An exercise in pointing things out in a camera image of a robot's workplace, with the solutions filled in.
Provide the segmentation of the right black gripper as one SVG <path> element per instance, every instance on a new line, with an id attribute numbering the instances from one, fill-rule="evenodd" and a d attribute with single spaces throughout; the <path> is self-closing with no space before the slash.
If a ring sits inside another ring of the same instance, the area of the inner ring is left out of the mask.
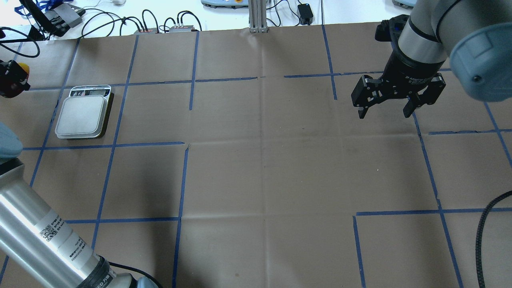
<path id="1" fill-rule="evenodd" d="M 382 76 L 363 75 L 351 93 L 359 119 L 365 118 L 371 106 L 386 100 L 408 99 L 403 108 L 405 118 L 425 104 L 435 104 L 446 87 L 439 73 L 446 60 L 442 44 L 419 30 L 405 14 L 382 21 L 375 39 L 390 42 L 393 50 Z"/>

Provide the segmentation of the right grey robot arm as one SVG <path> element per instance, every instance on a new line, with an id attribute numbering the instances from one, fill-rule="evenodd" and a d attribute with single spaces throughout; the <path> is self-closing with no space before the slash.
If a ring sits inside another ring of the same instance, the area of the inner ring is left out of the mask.
<path id="1" fill-rule="evenodd" d="M 437 102 L 450 69 L 466 94 L 481 102 L 511 98 L 510 0 L 418 0 L 409 15 L 383 20 L 375 40 L 390 42 L 392 53 L 382 76 L 360 77 L 351 93 L 363 119 L 386 100 L 406 99 L 405 117 Z"/>

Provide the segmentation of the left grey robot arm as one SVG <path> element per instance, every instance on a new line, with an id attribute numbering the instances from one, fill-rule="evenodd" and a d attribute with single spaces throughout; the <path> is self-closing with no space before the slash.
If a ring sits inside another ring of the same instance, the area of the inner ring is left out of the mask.
<path id="1" fill-rule="evenodd" d="M 19 138 L 1 124 L 1 250 L 46 288 L 159 288 L 149 274 L 116 274 L 24 180 Z"/>

